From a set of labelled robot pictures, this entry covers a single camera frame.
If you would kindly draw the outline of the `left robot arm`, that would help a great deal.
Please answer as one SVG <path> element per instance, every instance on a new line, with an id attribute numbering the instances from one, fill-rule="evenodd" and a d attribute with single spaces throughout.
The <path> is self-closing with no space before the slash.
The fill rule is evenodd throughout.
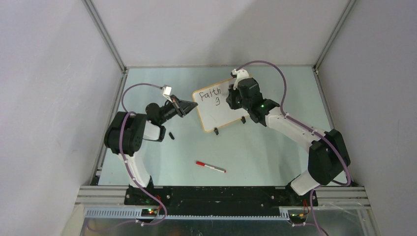
<path id="1" fill-rule="evenodd" d="M 151 175 L 140 154 L 143 141 L 162 142 L 166 134 L 164 123 L 175 116 L 186 116 L 197 106 L 196 102 L 171 95 L 162 106 L 148 104 L 144 114 L 117 112 L 107 128 L 104 145 L 123 162 L 130 185 L 139 188 L 136 198 L 142 204 L 149 205 L 155 200 L 155 191 L 148 187 Z"/>

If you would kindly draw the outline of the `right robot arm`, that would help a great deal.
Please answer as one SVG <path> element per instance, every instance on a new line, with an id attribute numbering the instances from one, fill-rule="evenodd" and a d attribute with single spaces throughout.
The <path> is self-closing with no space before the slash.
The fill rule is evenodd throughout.
<path id="1" fill-rule="evenodd" d="M 350 185 L 348 166 L 351 161 L 339 131 L 316 129 L 291 117 L 277 102 L 263 98 L 258 82 L 253 78 L 238 79 L 229 85 L 228 93 L 226 102 L 231 109 L 246 110 L 255 123 L 284 134 L 306 150 L 307 170 L 289 183 L 288 203 L 300 205 L 307 192 L 333 182 L 341 172 L 346 174 L 345 185 Z"/>

